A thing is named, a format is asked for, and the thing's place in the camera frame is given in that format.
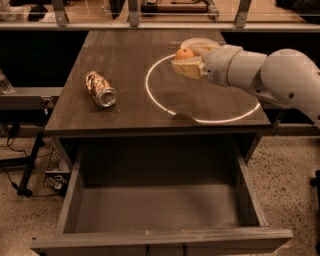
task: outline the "open drawer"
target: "open drawer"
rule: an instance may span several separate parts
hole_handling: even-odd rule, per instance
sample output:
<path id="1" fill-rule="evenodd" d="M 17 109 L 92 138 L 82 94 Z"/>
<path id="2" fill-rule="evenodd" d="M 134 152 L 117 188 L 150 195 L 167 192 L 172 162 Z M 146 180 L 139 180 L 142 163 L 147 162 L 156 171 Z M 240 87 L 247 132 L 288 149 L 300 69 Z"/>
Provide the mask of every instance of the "open drawer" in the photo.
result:
<path id="1" fill-rule="evenodd" d="M 268 228 L 232 135 L 87 139 L 74 164 L 48 256 L 209 256 L 272 252 L 292 238 Z"/>

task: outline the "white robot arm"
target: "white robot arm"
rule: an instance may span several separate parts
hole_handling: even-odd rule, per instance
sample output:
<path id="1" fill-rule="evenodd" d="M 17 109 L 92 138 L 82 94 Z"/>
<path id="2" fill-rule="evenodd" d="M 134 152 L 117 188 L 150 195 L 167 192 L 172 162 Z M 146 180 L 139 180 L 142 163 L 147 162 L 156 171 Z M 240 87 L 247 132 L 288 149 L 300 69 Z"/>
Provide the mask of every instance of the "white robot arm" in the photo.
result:
<path id="1" fill-rule="evenodd" d="M 197 57 L 196 48 L 191 45 L 190 49 Z M 237 87 L 267 102 L 296 108 L 320 128 L 320 70 L 305 54 L 282 49 L 268 56 L 223 45 L 212 47 L 201 58 L 199 77 L 207 76 L 215 85 Z M 190 61 L 177 60 L 175 64 L 179 62 Z"/>

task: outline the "desk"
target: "desk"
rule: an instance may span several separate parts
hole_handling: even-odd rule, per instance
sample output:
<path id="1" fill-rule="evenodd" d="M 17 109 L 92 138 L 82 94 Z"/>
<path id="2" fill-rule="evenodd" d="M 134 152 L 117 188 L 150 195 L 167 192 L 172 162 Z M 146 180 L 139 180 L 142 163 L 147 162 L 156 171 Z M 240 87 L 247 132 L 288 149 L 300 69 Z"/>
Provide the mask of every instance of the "desk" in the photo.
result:
<path id="1" fill-rule="evenodd" d="M 268 228 L 248 181 L 244 159 L 270 128 L 257 99 L 171 70 L 168 56 L 193 37 L 223 43 L 212 30 L 89 33 L 46 127 L 72 178 L 57 236 L 33 250 L 243 254 L 292 238 Z M 90 98 L 91 70 L 117 90 L 114 107 Z"/>

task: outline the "floor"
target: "floor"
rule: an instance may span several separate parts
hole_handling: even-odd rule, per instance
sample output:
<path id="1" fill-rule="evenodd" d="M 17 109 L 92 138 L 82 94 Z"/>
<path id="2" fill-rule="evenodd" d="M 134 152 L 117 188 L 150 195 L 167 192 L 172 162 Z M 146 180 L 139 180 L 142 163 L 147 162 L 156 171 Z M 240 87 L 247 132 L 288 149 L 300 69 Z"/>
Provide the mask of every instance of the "floor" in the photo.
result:
<path id="1" fill-rule="evenodd" d="M 40 149 L 28 188 L 34 195 L 50 195 L 43 187 L 44 172 L 53 148 L 49 138 Z M 23 156 L 0 139 L 0 159 Z M 34 138 L 18 138 L 12 148 L 30 153 Z M 263 137 L 248 163 L 249 177 L 271 227 L 288 228 L 294 238 L 268 256 L 315 256 L 320 238 L 316 189 L 310 178 L 320 166 L 319 137 Z M 7 169 L 19 184 L 24 168 Z M 18 196 L 7 174 L 0 170 L 0 255 L 34 256 L 33 238 L 52 237 L 63 198 Z"/>

